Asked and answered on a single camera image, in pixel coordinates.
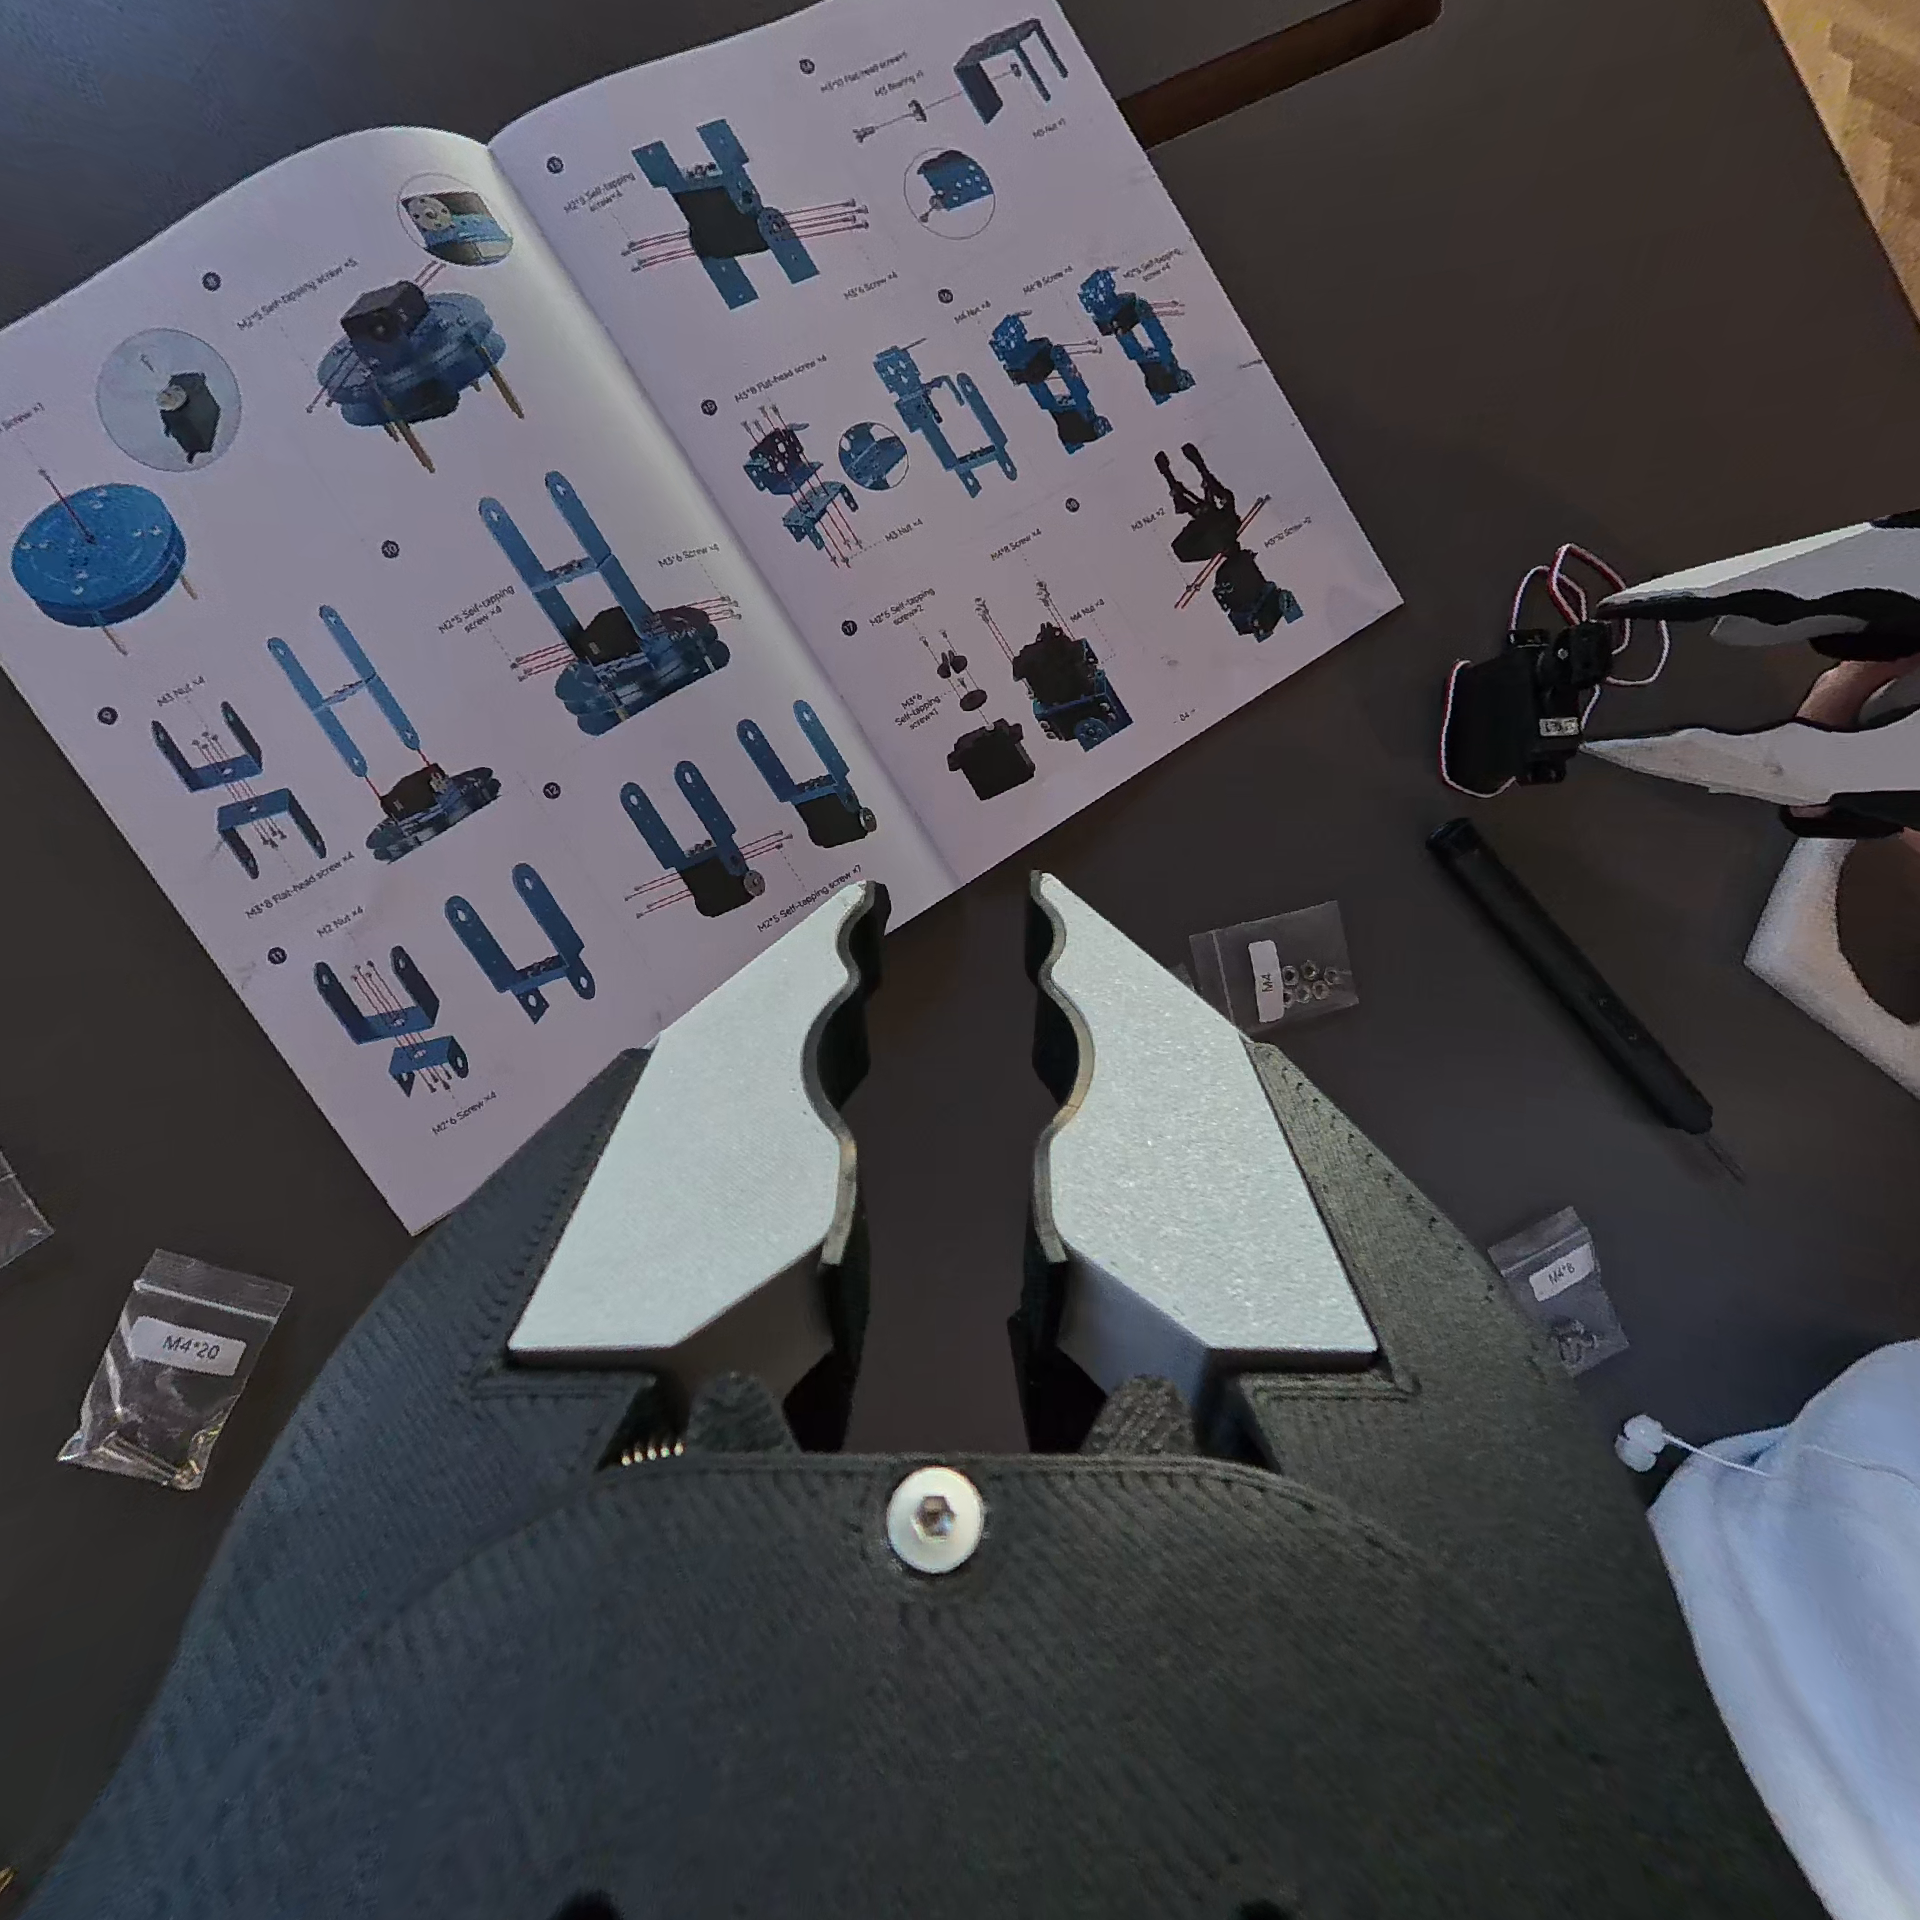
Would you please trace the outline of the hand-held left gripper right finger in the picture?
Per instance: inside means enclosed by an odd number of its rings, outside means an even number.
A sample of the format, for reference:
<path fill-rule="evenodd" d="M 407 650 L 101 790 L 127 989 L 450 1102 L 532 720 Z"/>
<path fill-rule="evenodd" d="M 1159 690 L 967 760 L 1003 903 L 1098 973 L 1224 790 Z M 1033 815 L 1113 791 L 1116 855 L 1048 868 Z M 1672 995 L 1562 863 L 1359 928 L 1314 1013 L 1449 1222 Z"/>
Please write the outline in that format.
<path fill-rule="evenodd" d="M 1207 1415 L 1252 1372 L 1362 1374 L 1379 1337 L 1255 1046 L 1061 877 L 1025 903 L 1033 1147 L 1022 1289 L 1028 1428 L 1088 1428 L 1137 1377 Z"/>

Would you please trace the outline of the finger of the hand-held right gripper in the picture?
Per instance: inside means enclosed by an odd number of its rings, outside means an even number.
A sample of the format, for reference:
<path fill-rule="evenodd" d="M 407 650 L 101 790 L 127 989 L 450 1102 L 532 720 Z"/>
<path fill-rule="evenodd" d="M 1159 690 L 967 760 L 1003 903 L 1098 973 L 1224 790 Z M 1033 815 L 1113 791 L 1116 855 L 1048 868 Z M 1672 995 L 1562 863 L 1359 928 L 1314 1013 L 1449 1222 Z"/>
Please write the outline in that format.
<path fill-rule="evenodd" d="M 1826 660 L 1918 651 L 1918 512 L 1845 524 L 1606 595 L 1606 621 L 1707 621 L 1724 644 L 1806 642 Z"/>
<path fill-rule="evenodd" d="M 1759 733 L 1682 726 L 1645 738 L 1591 738 L 1584 756 L 1788 807 L 1914 812 L 1918 713 L 1872 726 L 1788 720 Z"/>

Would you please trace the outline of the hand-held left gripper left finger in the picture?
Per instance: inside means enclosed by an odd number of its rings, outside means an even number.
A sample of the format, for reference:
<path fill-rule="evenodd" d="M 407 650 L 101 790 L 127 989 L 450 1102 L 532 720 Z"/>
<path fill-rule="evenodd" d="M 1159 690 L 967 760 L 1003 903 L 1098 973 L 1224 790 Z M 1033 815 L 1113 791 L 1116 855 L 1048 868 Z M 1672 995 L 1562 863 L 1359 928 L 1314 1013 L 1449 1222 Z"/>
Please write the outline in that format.
<path fill-rule="evenodd" d="M 855 1372 L 853 1129 L 886 886 L 842 886 L 663 1028 L 508 1337 L 519 1364 Z"/>

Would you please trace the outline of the black servo motor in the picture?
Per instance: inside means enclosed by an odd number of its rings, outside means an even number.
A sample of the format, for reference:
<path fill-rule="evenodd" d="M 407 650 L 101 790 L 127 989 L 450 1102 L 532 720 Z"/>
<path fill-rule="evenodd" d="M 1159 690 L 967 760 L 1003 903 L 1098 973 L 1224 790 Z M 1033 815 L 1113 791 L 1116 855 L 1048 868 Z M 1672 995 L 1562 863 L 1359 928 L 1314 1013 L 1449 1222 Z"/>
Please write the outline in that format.
<path fill-rule="evenodd" d="M 1436 742 L 1442 778 L 1475 800 L 1511 785 L 1562 782 L 1614 651 L 1606 621 L 1578 621 L 1510 629 L 1492 657 L 1455 661 Z"/>

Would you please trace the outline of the dark grey desk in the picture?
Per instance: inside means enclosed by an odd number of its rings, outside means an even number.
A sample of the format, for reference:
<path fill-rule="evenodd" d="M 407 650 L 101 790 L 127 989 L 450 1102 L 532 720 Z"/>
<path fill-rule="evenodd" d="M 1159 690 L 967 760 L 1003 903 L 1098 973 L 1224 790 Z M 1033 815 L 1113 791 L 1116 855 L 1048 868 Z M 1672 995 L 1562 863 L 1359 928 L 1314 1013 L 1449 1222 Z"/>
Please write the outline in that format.
<path fill-rule="evenodd" d="M 1914 1333 L 1914 1102 L 1740 968 L 1767 804 L 1610 767 L 1487 834 L 1714 1103 L 1658 1126 L 1423 839 L 1448 661 L 1580 539 L 1632 578 L 1914 507 L 1914 321 L 1762 5 L 1445 5 L 1155 149 L 1404 608 L 896 925 L 853 1121 L 850 1442 L 1023 1445 L 1006 1316 L 1048 1102 L 1025 870 L 1167 961 L 1337 899 L 1362 1004 L 1300 1065 L 1478 1247 L 1575 1206 L 1628 1355 L 1598 1421 L 1770 1426 Z M 233 1503 L 411 1251 L 6 685 L 6 1914 L 108 1782 Z"/>

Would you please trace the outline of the person's right hand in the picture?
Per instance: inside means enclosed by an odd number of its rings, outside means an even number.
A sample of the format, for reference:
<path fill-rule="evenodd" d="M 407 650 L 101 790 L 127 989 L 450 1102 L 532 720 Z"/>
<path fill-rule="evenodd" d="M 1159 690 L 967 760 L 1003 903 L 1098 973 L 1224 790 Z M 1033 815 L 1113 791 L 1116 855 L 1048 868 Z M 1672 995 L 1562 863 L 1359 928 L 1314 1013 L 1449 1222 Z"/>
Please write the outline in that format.
<path fill-rule="evenodd" d="M 1872 699 L 1918 670 L 1918 654 L 1901 660 L 1836 660 L 1817 674 L 1795 708 L 1795 720 L 1826 729 L 1856 729 Z"/>

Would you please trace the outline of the black pen screwdriver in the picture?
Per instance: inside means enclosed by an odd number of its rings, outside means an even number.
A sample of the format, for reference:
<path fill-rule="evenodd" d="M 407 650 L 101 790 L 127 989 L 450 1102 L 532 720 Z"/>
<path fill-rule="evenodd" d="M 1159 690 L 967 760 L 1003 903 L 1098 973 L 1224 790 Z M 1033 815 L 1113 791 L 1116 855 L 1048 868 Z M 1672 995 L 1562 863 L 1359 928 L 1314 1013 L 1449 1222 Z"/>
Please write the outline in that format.
<path fill-rule="evenodd" d="M 1740 1163 L 1714 1138 L 1707 1095 L 1502 863 L 1475 824 L 1470 817 L 1439 824 L 1427 837 L 1427 850 L 1643 1107 L 1667 1129 L 1700 1139 L 1730 1177 L 1746 1180 Z"/>

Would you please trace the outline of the person's white hoodie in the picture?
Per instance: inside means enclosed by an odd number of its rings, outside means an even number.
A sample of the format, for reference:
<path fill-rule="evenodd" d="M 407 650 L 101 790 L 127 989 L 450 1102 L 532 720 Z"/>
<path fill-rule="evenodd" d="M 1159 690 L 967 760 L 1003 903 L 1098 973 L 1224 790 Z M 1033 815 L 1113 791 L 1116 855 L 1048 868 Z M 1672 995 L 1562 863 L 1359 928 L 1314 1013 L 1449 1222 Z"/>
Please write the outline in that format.
<path fill-rule="evenodd" d="M 1856 1361 L 1782 1426 L 1615 1454 L 1683 1462 L 1650 1506 L 1714 1706 L 1810 1889 L 1918 1914 L 1918 1343 Z"/>

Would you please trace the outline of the open assembly instruction booklet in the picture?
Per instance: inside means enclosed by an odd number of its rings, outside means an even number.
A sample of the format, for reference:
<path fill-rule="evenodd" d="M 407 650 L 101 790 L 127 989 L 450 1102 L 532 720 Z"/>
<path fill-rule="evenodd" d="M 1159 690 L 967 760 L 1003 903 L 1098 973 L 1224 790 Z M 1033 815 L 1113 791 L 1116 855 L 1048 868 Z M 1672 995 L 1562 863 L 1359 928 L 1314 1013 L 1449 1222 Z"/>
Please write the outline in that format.
<path fill-rule="evenodd" d="M 1400 603 L 1061 5 L 341 134 L 6 327 L 6 672 L 411 1232 Z"/>

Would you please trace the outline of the white foam frame round hole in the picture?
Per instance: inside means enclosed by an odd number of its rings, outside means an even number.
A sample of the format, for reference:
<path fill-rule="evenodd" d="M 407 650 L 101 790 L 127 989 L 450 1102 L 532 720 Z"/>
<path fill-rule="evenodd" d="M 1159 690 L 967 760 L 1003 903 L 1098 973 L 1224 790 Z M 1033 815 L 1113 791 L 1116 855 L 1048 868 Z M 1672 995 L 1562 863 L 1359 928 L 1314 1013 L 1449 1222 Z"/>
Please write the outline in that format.
<path fill-rule="evenodd" d="M 1918 1022 L 1865 989 L 1840 942 L 1836 890 L 1858 847 L 1836 837 L 1795 841 L 1753 928 L 1746 968 L 1918 1095 Z"/>

